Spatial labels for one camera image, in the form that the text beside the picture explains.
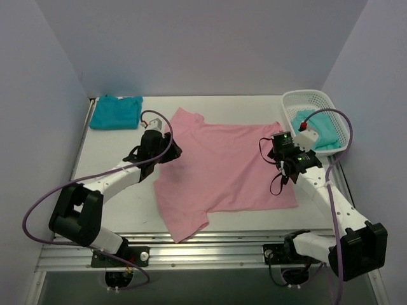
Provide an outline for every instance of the turquoise cloth in basket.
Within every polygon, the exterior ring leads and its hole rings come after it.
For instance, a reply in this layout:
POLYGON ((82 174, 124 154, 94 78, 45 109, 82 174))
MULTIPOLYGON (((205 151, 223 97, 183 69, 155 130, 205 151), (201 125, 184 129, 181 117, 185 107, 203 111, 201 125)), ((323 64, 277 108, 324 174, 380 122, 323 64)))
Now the turquoise cloth in basket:
MULTIPOLYGON (((296 132, 299 134, 298 129, 300 124, 313 113, 314 110, 298 111, 296 117, 291 121, 291 124, 296 132)), ((316 151, 327 151, 330 149, 337 149, 341 147, 338 134, 332 124, 331 118, 326 113, 318 113, 308 121, 308 127, 313 128, 319 134, 317 142, 312 147, 316 151)))
POLYGON ((139 126, 142 97, 100 97, 89 127, 99 130, 136 129, 139 126))

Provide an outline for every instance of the white table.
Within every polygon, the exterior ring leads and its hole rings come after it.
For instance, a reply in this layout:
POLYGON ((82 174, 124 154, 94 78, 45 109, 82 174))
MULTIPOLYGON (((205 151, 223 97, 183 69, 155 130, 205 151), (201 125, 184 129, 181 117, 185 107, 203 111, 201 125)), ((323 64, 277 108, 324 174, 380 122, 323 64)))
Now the white table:
MULTIPOLYGON (((288 130, 280 105, 280 96, 237 97, 145 97, 143 110, 153 109, 171 118, 178 107, 198 112, 207 123, 259 124, 275 121, 288 130)), ((146 119, 155 118, 148 114, 146 119)), ((88 129, 79 157, 75 177, 106 171, 115 166, 136 146, 144 133, 138 130, 95 131, 88 129)), ((321 160, 324 166, 328 160, 321 160)), ((159 166, 145 181, 131 186, 104 205, 102 225, 117 233, 167 233, 158 213, 153 181, 160 174, 159 166)), ((329 222, 300 188, 295 188, 297 208, 256 212, 219 212, 209 214, 209 225, 203 230, 212 233, 295 231, 298 229, 329 229, 329 222)))

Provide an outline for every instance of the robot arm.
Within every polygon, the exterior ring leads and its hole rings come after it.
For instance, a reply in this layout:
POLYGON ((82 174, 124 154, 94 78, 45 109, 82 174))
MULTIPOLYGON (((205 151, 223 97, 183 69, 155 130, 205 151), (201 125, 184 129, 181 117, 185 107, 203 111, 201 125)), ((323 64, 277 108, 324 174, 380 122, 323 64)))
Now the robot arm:
MULTIPOLYGON (((333 228, 325 184, 326 172, 315 152, 309 150, 317 137, 310 130, 301 132, 295 138, 291 137, 290 132, 278 133, 272 137, 273 149, 268 156, 276 161, 277 168, 282 172, 282 183, 286 184, 291 179, 304 189, 333 228)), ((343 279, 347 281, 384 265, 387 231, 380 223, 370 223, 335 186, 331 185, 331 189, 339 226, 343 279)), ((313 257, 329 264, 338 275, 335 238, 301 230, 286 236, 284 243, 288 256, 313 257)))
POLYGON ((170 149, 160 159, 136 165, 164 152, 170 141, 170 133, 163 135, 161 128, 162 122, 159 119, 149 123, 140 146, 132 149, 113 168, 121 170, 86 184, 73 184, 63 188, 49 222, 51 231, 83 247, 92 247, 127 261, 135 255, 139 257, 128 246, 126 238, 101 226, 102 207, 120 191, 143 181, 153 172, 157 163, 166 163, 180 157, 182 150, 172 141, 170 149))

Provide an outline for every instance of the metal bracket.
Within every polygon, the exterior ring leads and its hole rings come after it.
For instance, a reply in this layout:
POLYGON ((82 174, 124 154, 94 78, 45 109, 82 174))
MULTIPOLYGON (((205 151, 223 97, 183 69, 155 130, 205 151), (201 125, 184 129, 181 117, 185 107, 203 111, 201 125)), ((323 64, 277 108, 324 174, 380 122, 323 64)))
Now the metal bracket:
POLYGON ((290 258, 286 254, 283 243, 274 243, 263 245, 263 254, 265 264, 268 265, 268 258, 270 256, 271 265, 291 265, 291 264, 305 264, 311 260, 312 264, 317 264, 319 261, 307 256, 299 256, 296 259, 290 258))
MULTIPOLYGON (((147 267, 149 261, 150 248, 145 246, 129 247, 132 262, 139 267, 147 267)), ((115 259, 103 255, 100 251, 93 251, 90 266, 93 268, 117 268, 127 265, 115 259)))

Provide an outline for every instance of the gray floor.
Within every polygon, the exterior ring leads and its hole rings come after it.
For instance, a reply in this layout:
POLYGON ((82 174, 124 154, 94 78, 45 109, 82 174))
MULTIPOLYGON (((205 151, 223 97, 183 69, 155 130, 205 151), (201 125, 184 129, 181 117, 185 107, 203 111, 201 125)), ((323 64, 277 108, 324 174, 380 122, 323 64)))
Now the gray floor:
MULTIPOLYGON (((65 304, 331 304, 326 271, 300 290, 275 286, 264 269, 153 271, 152 282, 133 291, 107 293, 103 273, 48 273, 41 305, 65 304)), ((337 288, 335 275, 331 279, 337 288)), ((142 280, 139 275, 135 280, 142 280)), ((375 305, 367 276, 345 283, 344 304, 375 305)))

